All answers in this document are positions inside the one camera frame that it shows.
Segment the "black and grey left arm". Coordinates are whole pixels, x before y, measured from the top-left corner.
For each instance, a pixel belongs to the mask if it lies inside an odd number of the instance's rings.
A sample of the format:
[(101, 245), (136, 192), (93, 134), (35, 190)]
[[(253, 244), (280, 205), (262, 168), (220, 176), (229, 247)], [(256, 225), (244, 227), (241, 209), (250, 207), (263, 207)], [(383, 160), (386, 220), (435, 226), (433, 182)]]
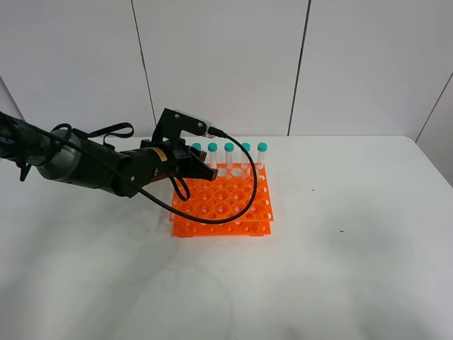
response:
[(60, 124), (51, 132), (39, 133), (34, 125), (1, 114), (1, 158), (12, 161), (21, 170), (24, 181), (32, 167), (50, 181), (99, 189), (131, 198), (144, 186), (170, 179), (213, 181), (217, 171), (205, 164), (206, 152), (188, 146), (182, 132), (206, 135), (210, 123), (165, 109), (150, 140), (142, 140), (138, 149), (118, 152), (95, 137), (131, 137), (121, 129), (129, 123), (111, 125), (87, 133)]

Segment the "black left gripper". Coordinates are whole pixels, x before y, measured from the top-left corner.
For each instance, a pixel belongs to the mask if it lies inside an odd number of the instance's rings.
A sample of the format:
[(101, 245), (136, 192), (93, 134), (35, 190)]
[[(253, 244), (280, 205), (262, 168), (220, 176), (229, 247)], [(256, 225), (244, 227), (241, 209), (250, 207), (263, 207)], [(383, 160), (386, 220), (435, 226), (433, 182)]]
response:
[(186, 179), (214, 181), (218, 170), (206, 165), (207, 153), (195, 147), (143, 140), (139, 149), (122, 153), (118, 171), (139, 188), (169, 179), (180, 197), (189, 197)]

